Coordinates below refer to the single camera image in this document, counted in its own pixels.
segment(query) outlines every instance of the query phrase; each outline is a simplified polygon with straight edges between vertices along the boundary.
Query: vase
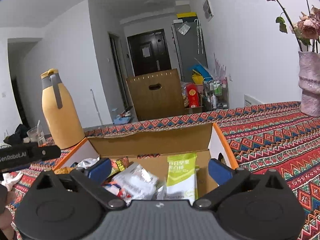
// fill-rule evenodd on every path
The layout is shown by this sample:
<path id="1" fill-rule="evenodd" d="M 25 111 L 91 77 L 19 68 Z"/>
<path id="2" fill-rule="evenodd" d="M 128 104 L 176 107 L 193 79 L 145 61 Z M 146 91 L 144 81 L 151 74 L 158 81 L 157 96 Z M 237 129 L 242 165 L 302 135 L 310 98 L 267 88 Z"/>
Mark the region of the vase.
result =
<path id="1" fill-rule="evenodd" d="M 320 54 L 299 51 L 301 112 L 320 117 Z"/>

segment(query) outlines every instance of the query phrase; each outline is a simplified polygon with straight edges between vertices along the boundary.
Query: dark brown door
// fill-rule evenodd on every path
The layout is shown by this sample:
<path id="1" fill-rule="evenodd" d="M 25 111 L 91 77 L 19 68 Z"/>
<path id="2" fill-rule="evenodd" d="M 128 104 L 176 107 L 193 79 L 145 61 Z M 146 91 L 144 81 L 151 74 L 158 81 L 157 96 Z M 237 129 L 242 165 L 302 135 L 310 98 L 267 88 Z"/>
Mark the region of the dark brown door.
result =
<path id="1" fill-rule="evenodd" d="M 134 75 L 171 69 L 164 30 L 128 37 Z"/>

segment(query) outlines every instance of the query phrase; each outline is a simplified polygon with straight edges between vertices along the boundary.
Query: doorway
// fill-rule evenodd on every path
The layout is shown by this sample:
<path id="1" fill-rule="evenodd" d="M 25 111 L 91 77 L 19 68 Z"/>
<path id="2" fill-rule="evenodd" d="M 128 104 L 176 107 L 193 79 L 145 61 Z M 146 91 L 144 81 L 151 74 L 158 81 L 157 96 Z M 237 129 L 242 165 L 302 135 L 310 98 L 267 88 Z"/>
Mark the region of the doorway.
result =
<path id="1" fill-rule="evenodd" d="M 109 38 L 110 38 L 112 58 L 115 65 L 116 76 L 117 76 L 117 81 L 120 89 L 122 102 L 124 105 L 124 109 L 127 109 L 129 107 L 129 103 L 128 103 L 128 98 L 126 93 L 126 86 L 124 85 L 124 80 L 126 76 L 123 75 L 125 71 L 125 65 L 124 65 L 124 62 L 121 60 L 123 59 L 123 57 L 121 57 L 122 49 L 121 49 L 120 38 L 110 33 L 109 33 Z"/>
<path id="2" fill-rule="evenodd" d="M 128 37 L 135 76 L 171 69 L 164 29 Z"/>

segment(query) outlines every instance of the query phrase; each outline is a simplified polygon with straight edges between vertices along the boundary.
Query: yellow thermos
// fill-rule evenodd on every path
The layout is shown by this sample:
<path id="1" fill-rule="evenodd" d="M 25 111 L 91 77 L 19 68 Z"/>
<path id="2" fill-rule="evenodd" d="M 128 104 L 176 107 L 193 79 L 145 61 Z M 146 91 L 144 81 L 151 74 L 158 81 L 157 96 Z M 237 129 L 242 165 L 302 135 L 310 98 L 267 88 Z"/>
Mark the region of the yellow thermos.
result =
<path id="1" fill-rule="evenodd" d="M 73 100 L 61 82 L 59 71 L 41 74 L 42 110 L 52 138 L 60 149 L 76 145 L 84 138 Z"/>

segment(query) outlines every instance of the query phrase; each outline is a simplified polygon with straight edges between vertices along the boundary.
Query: gray refrigerator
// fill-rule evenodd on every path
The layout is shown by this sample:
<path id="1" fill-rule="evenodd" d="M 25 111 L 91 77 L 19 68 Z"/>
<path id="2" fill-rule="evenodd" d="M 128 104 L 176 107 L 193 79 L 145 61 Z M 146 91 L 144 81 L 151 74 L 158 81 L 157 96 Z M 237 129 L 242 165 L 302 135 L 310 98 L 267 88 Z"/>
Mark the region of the gray refrigerator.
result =
<path id="1" fill-rule="evenodd" d="M 198 37 L 197 37 L 197 23 L 188 23 L 190 29 L 185 35 L 179 32 L 179 29 L 183 26 L 183 23 L 173 23 L 172 32 L 176 45 L 179 68 L 181 73 L 181 80 L 183 82 L 191 82 L 192 70 L 190 68 L 193 65 L 201 63 L 201 65 L 207 67 L 207 58 L 204 53 L 202 54 L 201 40 L 200 40 L 200 54 L 198 54 Z"/>

